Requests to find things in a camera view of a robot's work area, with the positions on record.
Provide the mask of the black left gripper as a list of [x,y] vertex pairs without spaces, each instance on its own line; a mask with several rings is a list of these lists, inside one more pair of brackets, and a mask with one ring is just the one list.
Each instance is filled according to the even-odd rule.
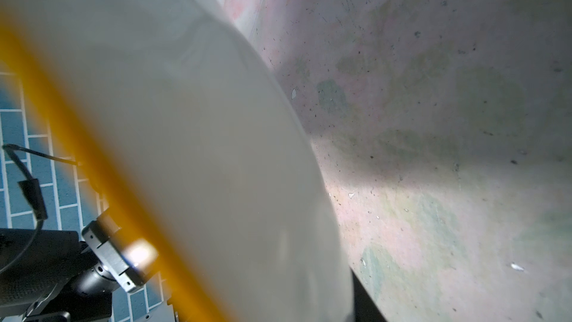
[[73,292],[83,297],[111,294],[118,289],[138,292],[156,271],[159,256],[146,239],[128,239],[110,210],[82,230],[86,252],[96,261],[70,281]]

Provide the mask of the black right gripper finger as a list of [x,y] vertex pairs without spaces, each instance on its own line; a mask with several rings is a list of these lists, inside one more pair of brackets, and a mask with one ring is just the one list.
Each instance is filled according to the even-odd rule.
[[356,322],[387,322],[358,276],[352,271],[354,315]]

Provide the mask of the yellow rimmed plate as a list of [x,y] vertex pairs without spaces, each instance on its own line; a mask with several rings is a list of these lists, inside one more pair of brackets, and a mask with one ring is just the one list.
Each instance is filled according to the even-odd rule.
[[1,0],[1,60],[193,321],[353,321],[302,125],[217,0]]

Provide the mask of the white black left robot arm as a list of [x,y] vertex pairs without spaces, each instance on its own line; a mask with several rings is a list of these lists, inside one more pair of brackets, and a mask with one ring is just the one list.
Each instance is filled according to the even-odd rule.
[[159,256],[108,213],[81,233],[1,229],[2,321],[108,321],[113,295],[141,292]]

